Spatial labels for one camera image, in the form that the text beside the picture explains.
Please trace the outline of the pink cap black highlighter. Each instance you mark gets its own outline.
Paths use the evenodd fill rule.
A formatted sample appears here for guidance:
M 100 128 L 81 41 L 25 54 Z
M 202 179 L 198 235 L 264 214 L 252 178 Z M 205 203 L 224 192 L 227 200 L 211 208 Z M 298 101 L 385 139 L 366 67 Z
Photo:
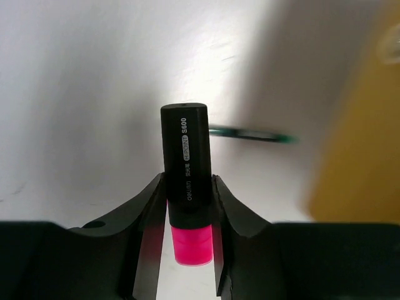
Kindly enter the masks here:
M 213 258 L 208 109 L 201 103 L 161 108 L 162 151 L 174 255 L 183 266 Z

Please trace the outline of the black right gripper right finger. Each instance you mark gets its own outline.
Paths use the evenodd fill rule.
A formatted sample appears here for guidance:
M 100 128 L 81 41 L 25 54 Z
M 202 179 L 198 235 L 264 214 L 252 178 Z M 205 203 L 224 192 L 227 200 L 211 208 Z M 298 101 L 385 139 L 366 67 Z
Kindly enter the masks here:
M 398 299 L 399 226 L 271 223 L 212 179 L 216 293 L 222 299 Z

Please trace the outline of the green gel pen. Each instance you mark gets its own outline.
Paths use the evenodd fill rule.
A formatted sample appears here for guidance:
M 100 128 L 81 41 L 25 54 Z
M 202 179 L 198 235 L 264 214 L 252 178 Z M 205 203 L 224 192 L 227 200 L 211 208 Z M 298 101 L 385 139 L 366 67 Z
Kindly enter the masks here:
M 224 138 L 262 141 L 267 143 L 291 144 L 297 141 L 296 137 L 286 134 L 222 126 L 210 126 L 209 134 Z

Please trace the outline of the round cream drawer organizer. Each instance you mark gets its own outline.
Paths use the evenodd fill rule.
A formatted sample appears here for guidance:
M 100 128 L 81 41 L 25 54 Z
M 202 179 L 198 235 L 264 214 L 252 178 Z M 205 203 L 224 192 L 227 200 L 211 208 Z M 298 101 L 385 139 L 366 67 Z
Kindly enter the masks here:
M 388 1 L 347 85 L 307 202 L 317 221 L 399 223 L 399 2 Z

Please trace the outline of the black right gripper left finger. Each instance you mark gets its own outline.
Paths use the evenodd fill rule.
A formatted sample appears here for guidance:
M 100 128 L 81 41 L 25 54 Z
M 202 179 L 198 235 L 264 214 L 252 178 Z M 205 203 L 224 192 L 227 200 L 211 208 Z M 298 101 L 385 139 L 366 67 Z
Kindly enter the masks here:
M 165 182 L 157 175 L 82 227 L 3 221 L 1 298 L 155 299 L 165 220 Z

